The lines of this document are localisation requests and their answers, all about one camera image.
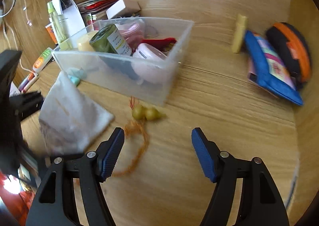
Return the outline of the white drawstring cloth bag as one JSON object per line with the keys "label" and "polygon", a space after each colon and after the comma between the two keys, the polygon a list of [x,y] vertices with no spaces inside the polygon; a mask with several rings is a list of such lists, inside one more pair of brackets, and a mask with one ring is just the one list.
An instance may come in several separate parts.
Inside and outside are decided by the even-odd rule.
{"label": "white drawstring cloth bag", "polygon": [[39,114],[46,152],[80,154],[105,130],[114,115],[81,93],[61,71]]}

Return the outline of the green glass bottle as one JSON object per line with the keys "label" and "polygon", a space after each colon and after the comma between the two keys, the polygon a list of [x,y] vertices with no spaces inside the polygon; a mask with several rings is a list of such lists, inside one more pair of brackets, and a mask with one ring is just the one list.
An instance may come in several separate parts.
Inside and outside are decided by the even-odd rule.
{"label": "green glass bottle", "polygon": [[101,53],[131,56],[132,49],[115,24],[101,28],[89,41],[92,48]]}

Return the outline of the yellow gourd tassel charm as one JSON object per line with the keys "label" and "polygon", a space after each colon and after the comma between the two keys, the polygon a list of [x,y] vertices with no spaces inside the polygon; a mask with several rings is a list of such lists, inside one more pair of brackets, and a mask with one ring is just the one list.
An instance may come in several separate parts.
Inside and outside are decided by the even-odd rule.
{"label": "yellow gourd tassel charm", "polygon": [[132,119],[124,126],[125,138],[130,138],[134,135],[141,135],[143,143],[137,151],[136,156],[131,160],[130,164],[122,171],[112,173],[113,177],[123,177],[130,175],[138,167],[142,157],[150,144],[150,136],[146,130],[147,122],[156,122],[167,117],[166,114],[160,112],[155,107],[146,107],[133,96],[130,97],[130,108]]}

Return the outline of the orange pen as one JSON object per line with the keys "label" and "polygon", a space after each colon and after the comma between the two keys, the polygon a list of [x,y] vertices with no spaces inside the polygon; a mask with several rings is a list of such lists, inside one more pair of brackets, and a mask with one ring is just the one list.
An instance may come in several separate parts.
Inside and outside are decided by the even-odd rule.
{"label": "orange pen", "polygon": [[29,75],[18,86],[20,93],[26,93],[28,89],[38,80],[39,75],[37,73],[30,72]]}

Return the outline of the orange green cream tube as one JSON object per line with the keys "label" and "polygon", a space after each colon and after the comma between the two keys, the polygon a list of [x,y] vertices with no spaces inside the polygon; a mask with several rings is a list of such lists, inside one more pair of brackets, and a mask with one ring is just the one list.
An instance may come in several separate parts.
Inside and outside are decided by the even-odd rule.
{"label": "orange green cream tube", "polygon": [[52,59],[52,48],[45,49],[32,66],[35,73],[40,73]]}

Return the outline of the teal white small bottle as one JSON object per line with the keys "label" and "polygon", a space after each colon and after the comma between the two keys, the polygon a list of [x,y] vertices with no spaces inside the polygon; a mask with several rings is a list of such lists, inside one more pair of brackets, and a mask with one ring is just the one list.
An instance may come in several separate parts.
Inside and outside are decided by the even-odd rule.
{"label": "teal white small bottle", "polygon": [[83,69],[78,69],[75,67],[71,67],[67,70],[68,78],[71,80],[71,82],[78,86],[81,82],[81,80],[85,79],[87,77],[87,73]]}

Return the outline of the orange sunscreen tube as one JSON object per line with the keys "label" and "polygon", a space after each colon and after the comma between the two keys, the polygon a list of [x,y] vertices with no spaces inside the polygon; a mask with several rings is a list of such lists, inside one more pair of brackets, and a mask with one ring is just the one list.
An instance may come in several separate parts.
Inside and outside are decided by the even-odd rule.
{"label": "orange sunscreen tube", "polygon": [[45,28],[46,28],[49,36],[51,37],[52,41],[54,42],[54,44],[57,45],[58,42],[57,42],[56,36],[54,34],[52,24],[50,23],[50,24],[46,25]]}

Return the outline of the yellow spray bottle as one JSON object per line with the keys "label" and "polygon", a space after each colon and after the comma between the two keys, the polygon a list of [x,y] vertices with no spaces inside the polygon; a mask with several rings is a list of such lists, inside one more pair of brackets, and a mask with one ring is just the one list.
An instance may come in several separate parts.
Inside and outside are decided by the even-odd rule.
{"label": "yellow spray bottle", "polygon": [[57,43],[61,44],[68,38],[68,34],[65,29],[65,19],[62,15],[57,14],[52,1],[47,3],[47,8],[49,19],[56,35]]}

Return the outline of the beige round sponge puff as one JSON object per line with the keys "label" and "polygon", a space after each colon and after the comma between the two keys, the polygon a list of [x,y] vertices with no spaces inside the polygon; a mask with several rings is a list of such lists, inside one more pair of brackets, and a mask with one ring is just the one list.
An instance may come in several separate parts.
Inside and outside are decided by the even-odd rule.
{"label": "beige round sponge puff", "polygon": [[95,49],[90,45],[90,40],[97,34],[97,30],[90,31],[86,33],[85,35],[81,36],[77,40],[77,47],[79,51],[87,51],[87,52],[94,52]]}

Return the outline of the white folded paper sheets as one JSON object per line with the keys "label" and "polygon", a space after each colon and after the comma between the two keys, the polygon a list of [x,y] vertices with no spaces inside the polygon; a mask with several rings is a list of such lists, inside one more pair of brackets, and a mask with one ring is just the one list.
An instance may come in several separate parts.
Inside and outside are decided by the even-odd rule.
{"label": "white folded paper sheets", "polygon": [[74,0],[52,0],[54,9],[59,17],[65,38],[87,33],[86,26]]}

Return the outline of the stack of books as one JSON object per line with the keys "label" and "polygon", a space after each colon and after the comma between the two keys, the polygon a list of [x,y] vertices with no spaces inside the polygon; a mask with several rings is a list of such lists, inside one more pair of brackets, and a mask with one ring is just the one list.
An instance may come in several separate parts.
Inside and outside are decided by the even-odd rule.
{"label": "stack of books", "polygon": [[86,26],[95,21],[108,19],[106,10],[113,6],[119,0],[86,0],[77,3],[81,17]]}

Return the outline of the blue striped fabric pouch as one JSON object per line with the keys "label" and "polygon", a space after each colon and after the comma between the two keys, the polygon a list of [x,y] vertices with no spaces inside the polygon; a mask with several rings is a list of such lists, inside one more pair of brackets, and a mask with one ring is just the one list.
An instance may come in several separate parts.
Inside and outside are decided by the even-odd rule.
{"label": "blue striped fabric pouch", "polygon": [[286,66],[269,42],[250,30],[245,32],[244,42],[252,67],[249,79],[273,95],[302,106],[303,100]]}

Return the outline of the clear plastic storage bin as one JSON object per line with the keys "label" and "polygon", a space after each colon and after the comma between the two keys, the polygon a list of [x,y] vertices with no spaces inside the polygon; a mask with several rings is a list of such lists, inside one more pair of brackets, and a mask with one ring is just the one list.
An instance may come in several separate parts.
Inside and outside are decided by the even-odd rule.
{"label": "clear plastic storage bin", "polygon": [[[187,51],[191,29],[194,22],[183,19],[158,17],[131,17],[96,21],[86,27],[87,33],[115,24],[119,32],[132,49],[131,56],[79,51],[78,37],[73,35],[56,47],[53,58],[61,70],[67,72],[71,67],[83,69],[87,77],[83,80],[105,87],[123,95],[134,96],[146,102],[163,105],[170,93],[171,86],[178,71],[178,65]],[[173,37],[177,40],[162,63],[151,62],[166,70],[166,81],[152,84],[143,80],[133,70],[133,54],[143,39],[163,39]]]}

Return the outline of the pink round container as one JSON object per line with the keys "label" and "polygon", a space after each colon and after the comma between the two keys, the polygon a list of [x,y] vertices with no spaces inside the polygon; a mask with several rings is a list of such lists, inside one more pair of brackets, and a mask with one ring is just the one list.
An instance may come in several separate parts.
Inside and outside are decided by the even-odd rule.
{"label": "pink round container", "polygon": [[141,43],[133,54],[133,58],[143,61],[132,61],[131,66],[135,73],[143,80],[152,84],[160,84],[166,81],[166,70],[151,62],[162,63],[166,55],[150,44]]}

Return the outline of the white small cardboard box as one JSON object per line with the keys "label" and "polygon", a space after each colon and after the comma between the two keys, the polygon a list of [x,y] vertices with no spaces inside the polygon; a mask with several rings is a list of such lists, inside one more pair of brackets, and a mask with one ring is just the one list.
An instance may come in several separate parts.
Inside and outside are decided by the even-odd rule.
{"label": "white small cardboard box", "polygon": [[136,1],[119,0],[106,10],[108,19],[117,17],[130,17],[141,10],[140,5]]}

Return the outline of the black orange zipper case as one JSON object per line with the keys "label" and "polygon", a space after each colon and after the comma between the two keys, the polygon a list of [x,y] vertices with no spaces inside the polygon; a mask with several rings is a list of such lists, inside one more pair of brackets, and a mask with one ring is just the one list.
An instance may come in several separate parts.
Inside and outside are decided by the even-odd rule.
{"label": "black orange zipper case", "polygon": [[299,90],[310,80],[312,60],[305,37],[291,24],[274,23],[266,38],[275,49]]}

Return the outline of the red fabric pouch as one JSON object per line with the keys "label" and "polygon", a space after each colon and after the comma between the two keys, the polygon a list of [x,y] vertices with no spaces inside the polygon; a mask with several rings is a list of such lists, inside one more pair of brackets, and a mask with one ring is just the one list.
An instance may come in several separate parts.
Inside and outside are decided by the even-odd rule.
{"label": "red fabric pouch", "polygon": [[149,44],[159,51],[169,51],[177,42],[173,37],[163,39],[143,39],[141,43]]}

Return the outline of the yellow lotion bottle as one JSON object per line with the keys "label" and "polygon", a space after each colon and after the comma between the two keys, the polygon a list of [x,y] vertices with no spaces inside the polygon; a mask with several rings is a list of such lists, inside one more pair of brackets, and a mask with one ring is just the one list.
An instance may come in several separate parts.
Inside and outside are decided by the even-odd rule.
{"label": "yellow lotion bottle", "polygon": [[238,14],[236,20],[236,27],[234,32],[234,37],[232,40],[231,51],[234,54],[239,53],[242,43],[244,40],[244,35],[247,29],[248,18],[247,16]]}

